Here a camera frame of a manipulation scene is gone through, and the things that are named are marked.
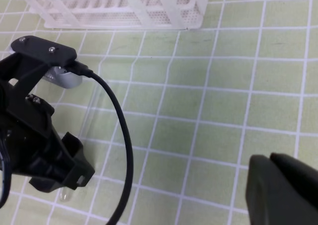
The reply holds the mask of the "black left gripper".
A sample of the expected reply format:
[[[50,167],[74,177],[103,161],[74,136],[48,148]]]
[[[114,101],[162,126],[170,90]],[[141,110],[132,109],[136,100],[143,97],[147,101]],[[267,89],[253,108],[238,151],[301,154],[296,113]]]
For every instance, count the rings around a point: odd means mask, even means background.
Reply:
[[[0,152],[14,174],[40,192],[84,187],[95,173],[81,141],[52,126],[53,107],[31,91],[49,65],[21,53],[0,62]]]

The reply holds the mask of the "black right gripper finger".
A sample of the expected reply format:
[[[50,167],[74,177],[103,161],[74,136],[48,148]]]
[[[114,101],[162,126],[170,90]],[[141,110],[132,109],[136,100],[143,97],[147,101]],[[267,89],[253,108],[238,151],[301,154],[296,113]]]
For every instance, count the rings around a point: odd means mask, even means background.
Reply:
[[[316,225],[318,171],[287,154],[253,155],[245,200],[252,225]]]

